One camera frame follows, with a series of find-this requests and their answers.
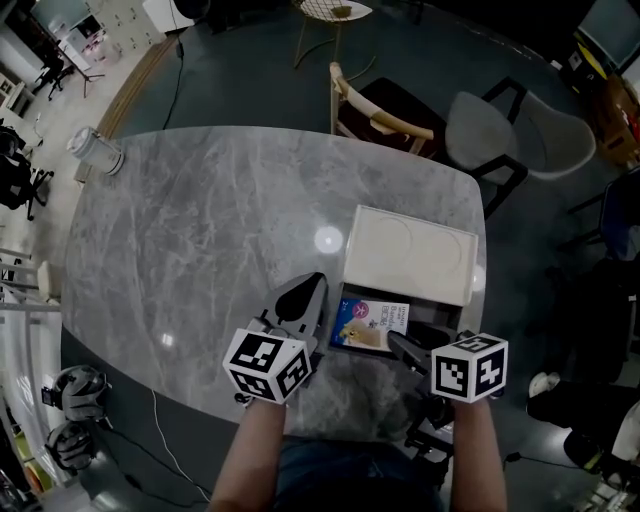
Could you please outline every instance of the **gray marble tabletop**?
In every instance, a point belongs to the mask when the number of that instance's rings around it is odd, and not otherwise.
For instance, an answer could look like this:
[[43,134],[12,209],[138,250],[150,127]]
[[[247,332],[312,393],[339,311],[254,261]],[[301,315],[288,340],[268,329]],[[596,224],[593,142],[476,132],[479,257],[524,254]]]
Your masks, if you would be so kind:
[[[275,128],[187,128],[121,142],[122,169],[94,173],[75,212],[63,322],[130,377],[220,418],[242,416],[221,361],[267,290],[323,272],[333,318],[344,247],[322,253],[314,235],[333,226],[346,241],[358,204],[477,233],[477,263],[486,266],[477,183],[430,160]],[[484,291],[473,293],[462,328],[480,328],[483,301]],[[328,336],[320,333],[318,372],[289,401],[287,431],[403,438],[414,376],[396,362],[327,351]]]

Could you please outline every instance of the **book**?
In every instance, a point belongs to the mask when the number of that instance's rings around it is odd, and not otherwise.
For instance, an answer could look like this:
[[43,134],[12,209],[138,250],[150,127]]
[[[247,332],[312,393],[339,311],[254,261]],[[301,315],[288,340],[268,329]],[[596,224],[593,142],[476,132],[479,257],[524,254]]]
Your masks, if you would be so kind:
[[329,344],[355,352],[391,356],[387,332],[407,333],[409,304],[342,299]]

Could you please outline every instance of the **white box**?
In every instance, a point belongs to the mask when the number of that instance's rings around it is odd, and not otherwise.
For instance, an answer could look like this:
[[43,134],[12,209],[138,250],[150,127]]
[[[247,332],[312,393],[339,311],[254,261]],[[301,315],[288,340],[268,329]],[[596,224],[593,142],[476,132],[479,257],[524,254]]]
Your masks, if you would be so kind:
[[462,307],[477,252],[473,233],[359,205],[344,282]]

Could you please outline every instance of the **wall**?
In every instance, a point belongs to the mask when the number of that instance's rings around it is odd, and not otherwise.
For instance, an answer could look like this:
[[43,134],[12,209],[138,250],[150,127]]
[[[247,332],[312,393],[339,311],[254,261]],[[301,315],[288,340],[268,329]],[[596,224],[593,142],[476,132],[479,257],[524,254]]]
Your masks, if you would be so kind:
[[6,25],[0,26],[0,61],[27,87],[40,76],[42,61]]
[[40,0],[31,14],[46,29],[54,18],[64,21],[69,29],[89,16],[89,10],[82,0]]

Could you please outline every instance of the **office chair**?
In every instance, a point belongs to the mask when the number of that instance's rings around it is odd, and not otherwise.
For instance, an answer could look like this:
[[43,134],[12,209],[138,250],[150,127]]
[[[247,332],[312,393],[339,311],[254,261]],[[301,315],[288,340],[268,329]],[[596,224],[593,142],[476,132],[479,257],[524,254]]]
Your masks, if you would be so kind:
[[20,140],[8,131],[0,131],[0,204],[11,210],[27,204],[27,220],[32,221],[34,199],[41,206],[47,204],[38,196],[38,189],[54,173],[43,170],[33,172],[31,163],[18,152]]

